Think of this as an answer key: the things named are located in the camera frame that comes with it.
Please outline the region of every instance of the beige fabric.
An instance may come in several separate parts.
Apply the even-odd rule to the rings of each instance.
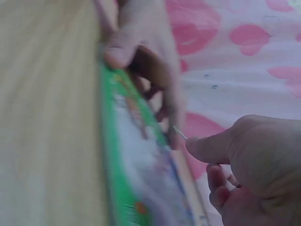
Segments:
[[[0,4],[0,225],[106,226],[92,1]]]

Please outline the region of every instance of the pink heart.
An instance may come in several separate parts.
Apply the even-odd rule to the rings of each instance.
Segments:
[[[286,86],[291,94],[301,98],[301,67],[273,67],[268,72],[278,79],[287,80]]]
[[[208,137],[220,132],[225,129],[218,125],[216,122],[194,113],[186,114],[186,124],[184,134],[187,137]],[[189,163],[192,175],[194,179],[198,179],[206,171],[207,163],[201,162],[195,159],[186,150],[185,144],[182,145],[182,149],[185,153],[186,159]]]
[[[243,24],[231,31],[230,39],[234,44],[241,46],[242,54],[252,56],[268,44],[270,37],[260,26]]]
[[[217,35],[221,17],[202,0],[166,0],[166,8],[180,55],[203,50]]]
[[[258,53],[264,45],[254,44],[248,46],[241,46],[240,52],[246,56],[253,56]]]
[[[301,42],[301,33],[296,35],[296,41]]]
[[[289,12],[293,10],[293,7],[288,4],[288,0],[265,0],[265,2],[268,7],[275,11]]]

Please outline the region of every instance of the patterned fabric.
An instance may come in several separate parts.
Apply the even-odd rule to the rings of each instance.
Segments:
[[[247,114],[301,119],[301,10],[292,2],[166,0],[184,72],[187,136],[216,134]],[[206,164],[187,159],[211,224],[222,225],[208,200]]]

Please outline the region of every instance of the hand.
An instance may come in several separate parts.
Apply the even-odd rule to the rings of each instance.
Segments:
[[[105,60],[113,68],[126,68],[138,91],[150,100],[162,91],[158,121],[169,118],[168,140],[179,147],[173,126],[182,127],[185,117],[181,70],[174,39],[162,0],[127,0],[120,3],[119,26],[107,43]],[[146,90],[141,77],[150,81]]]
[[[301,121],[249,115],[186,146],[214,163],[207,167],[209,198],[225,226],[301,225]],[[219,164],[231,165],[231,182],[240,188],[226,188]]]

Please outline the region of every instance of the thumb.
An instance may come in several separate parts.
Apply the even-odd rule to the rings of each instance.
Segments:
[[[112,68],[125,68],[133,60],[140,36],[135,32],[135,25],[124,25],[109,39],[104,59]]]
[[[211,137],[192,137],[186,140],[187,151],[196,159],[207,163],[230,164],[229,147],[232,143],[229,130]]]
[[[145,17],[145,1],[129,0],[120,9],[119,27],[109,39],[104,53],[105,61],[113,68],[127,67],[141,44]]]

